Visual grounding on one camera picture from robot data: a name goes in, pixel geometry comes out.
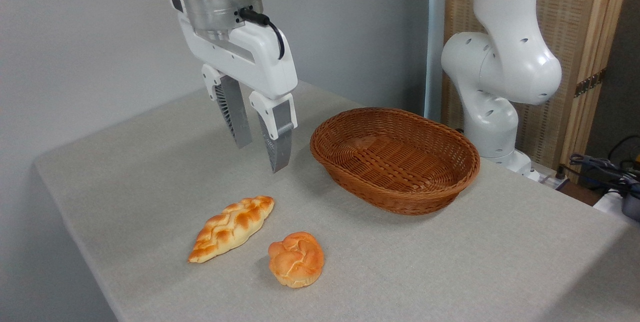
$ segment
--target bread loaf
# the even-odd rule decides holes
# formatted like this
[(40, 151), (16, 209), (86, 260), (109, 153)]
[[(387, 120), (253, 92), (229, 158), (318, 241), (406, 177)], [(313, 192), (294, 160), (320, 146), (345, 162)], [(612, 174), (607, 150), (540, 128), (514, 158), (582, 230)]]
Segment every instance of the bread loaf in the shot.
[(314, 236), (305, 231), (292, 233), (269, 246), (269, 269), (276, 279), (291, 288), (314, 283), (322, 273), (325, 254)]
[(245, 198), (211, 217), (196, 238), (189, 262), (203, 263), (245, 243), (274, 209), (274, 199)]

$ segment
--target wicker basket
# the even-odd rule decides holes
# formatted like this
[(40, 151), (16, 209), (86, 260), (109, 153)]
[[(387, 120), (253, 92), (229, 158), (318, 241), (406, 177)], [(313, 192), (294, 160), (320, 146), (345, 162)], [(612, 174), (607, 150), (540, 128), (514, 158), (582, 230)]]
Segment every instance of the wicker basket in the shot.
[(359, 108), (322, 123), (311, 153), (338, 185), (389, 212), (448, 206), (480, 171), (464, 135), (404, 110)]

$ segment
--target round bread roll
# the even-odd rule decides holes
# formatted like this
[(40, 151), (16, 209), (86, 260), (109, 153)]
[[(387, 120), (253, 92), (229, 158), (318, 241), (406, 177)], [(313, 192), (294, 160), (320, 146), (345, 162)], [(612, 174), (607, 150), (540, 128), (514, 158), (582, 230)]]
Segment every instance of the round bread roll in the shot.
[(322, 273), (325, 254), (318, 241), (309, 233), (299, 231), (282, 242), (269, 246), (269, 269), (279, 283), (300, 288), (314, 283)]

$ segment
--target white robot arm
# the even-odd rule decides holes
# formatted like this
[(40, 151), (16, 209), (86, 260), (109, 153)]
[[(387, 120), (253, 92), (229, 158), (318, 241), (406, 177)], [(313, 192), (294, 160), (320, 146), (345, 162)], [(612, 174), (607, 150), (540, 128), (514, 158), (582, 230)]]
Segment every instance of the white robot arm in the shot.
[(170, 0), (191, 52), (204, 62), (206, 89), (239, 148), (251, 143), (239, 82), (253, 92), (273, 172), (288, 165), (298, 126), (291, 91), (298, 76), (289, 44), (262, 0)]
[(473, 11), (487, 34), (458, 33), (442, 52), (464, 107), (464, 134), (481, 156), (529, 176), (531, 160), (515, 149), (518, 115), (509, 101), (549, 100), (560, 86), (560, 62), (540, 33), (536, 0), (473, 0)]

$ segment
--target table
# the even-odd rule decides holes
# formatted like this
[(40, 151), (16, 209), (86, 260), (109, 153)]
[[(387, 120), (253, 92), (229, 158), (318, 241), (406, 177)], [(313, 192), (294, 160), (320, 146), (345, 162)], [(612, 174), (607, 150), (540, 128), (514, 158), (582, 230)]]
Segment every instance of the table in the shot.
[[(637, 228), (487, 162), (444, 210), (379, 210), (309, 152), (316, 126), (358, 105), (305, 83), (294, 98), (299, 128), (277, 174), (253, 110), (254, 142), (238, 150), (204, 91), (37, 159), (119, 320), (640, 320)], [(187, 263), (208, 218), (259, 194), (276, 205), (258, 233)], [(293, 290), (267, 248), (301, 230), (326, 264)]]

